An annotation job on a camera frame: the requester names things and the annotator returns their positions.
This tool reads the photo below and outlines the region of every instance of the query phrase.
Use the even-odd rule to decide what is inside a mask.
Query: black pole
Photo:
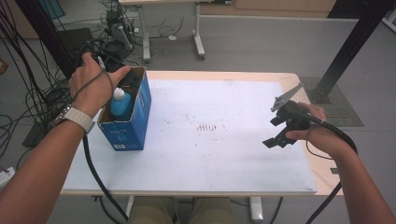
[[[308,90],[313,104],[329,103],[328,95],[335,83],[343,75],[361,47],[387,14],[393,0],[374,0],[353,28],[343,47],[338,51],[323,78],[313,90]]]
[[[39,0],[15,0],[15,2],[61,68],[64,76],[69,79],[75,70],[73,60],[61,43],[55,25],[40,5]]]

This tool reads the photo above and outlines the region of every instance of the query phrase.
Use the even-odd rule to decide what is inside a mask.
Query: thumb
[[[123,66],[119,68],[116,72],[111,74],[111,79],[115,86],[119,84],[119,82],[131,71],[131,66]]]
[[[285,133],[285,136],[292,140],[305,140],[307,131],[289,131]]]

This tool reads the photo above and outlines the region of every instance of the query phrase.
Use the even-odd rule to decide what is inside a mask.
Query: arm
[[[69,80],[72,95],[102,71],[90,53],[85,53],[82,59],[84,65]],[[109,75],[114,86],[129,70],[125,66]],[[93,118],[112,95],[109,77],[103,73],[86,86],[73,107]],[[84,133],[78,124],[66,120],[45,136],[1,192],[0,223],[47,221]]]
[[[299,104],[306,107],[313,116],[326,120],[321,107]],[[328,153],[337,165],[350,223],[396,223],[395,216],[353,149],[325,128],[315,126],[312,129],[308,140],[316,148]],[[308,131],[292,131],[286,133],[286,137],[305,140],[307,134]]]

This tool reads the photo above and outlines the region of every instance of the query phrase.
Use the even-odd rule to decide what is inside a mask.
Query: pants
[[[173,224],[172,197],[134,197],[129,224]],[[197,198],[188,224],[234,224],[229,198]]]

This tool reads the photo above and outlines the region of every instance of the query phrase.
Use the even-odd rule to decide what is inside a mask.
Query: white tabletop surface
[[[125,195],[305,195],[317,185],[302,144],[267,148],[284,125],[269,121],[276,81],[157,79],[142,151],[114,151],[99,128],[92,161],[106,187]],[[101,192],[78,148],[63,193]]]

